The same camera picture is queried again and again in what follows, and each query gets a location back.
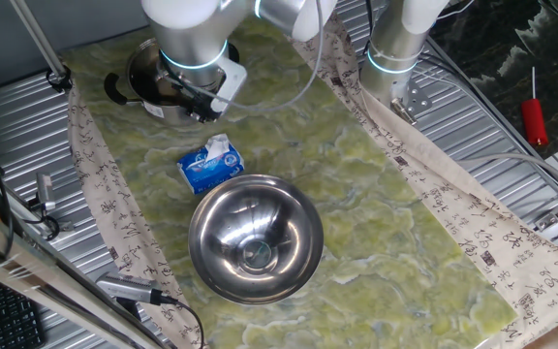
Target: cloth with chinese calligraphy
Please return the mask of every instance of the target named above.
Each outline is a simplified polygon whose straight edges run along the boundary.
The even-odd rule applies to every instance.
[[[337,16],[318,72],[518,317],[480,345],[520,348],[558,325],[558,246],[529,229],[417,129],[361,89],[356,55]],[[313,67],[317,41],[293,42]]]
[[[163,293],[188,304],[76,86],[68,101],[68,138],[96,225],[101,233],[114,233],[102,237],[119,272],[157,280]],[[199,348],[199,326],[186,310],[167,304],[141,306],[154,326],[178,348]]]

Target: black keyboard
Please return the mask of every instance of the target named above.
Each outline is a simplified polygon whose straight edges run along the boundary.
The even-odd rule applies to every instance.
[[[45,344],[35,303],[0,284],[0,349],[34,349]]]

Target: green stone-pattern cloth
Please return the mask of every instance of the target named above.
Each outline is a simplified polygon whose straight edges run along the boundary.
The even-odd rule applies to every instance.
[[[151,35],[143,29],[65,58],[212,348],[473,348],[515,317],[321,80],[294,107],[230,108],[214,124],[179,130],[151,120],[142,107],[109,101],[104,77],[122,74]],[[230,41],[248,71],[240,103],[274,106],[309,79],[291,45],[260,20],[245,21]],[[202,196],[191,193],[176,161],[221,133],[244,157],[246,174],[295,184],[322,217],[320,265],[285,300],[223,300],[189,258],[188,226]]]

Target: red screwdriver handle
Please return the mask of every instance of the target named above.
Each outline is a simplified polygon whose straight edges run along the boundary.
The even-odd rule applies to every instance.
[[[522,102],[522,117],[527,141],[532,145],[547,145],[548,136],[543,124],[542,105],[537,98]]]

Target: tissue box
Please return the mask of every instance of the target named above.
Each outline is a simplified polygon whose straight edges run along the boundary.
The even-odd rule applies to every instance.
[[[184,155],[178,169],[193,194],[214,188],[244,170],[244,161],[225,134],[211,137],[205,147]]]

